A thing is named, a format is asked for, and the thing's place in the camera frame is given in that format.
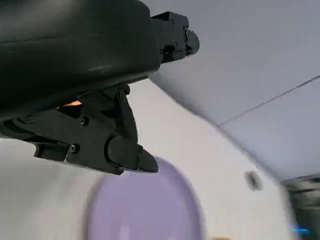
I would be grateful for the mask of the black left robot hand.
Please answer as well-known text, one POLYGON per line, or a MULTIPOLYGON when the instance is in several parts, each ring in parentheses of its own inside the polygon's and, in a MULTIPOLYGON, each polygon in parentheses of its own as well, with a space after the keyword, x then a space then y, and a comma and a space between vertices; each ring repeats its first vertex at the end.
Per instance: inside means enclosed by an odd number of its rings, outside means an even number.
POLYGON ((156 173, 127 96, 200 48, 186 16, 139 0, 3 0, 0 137, 100 172, 156 173))

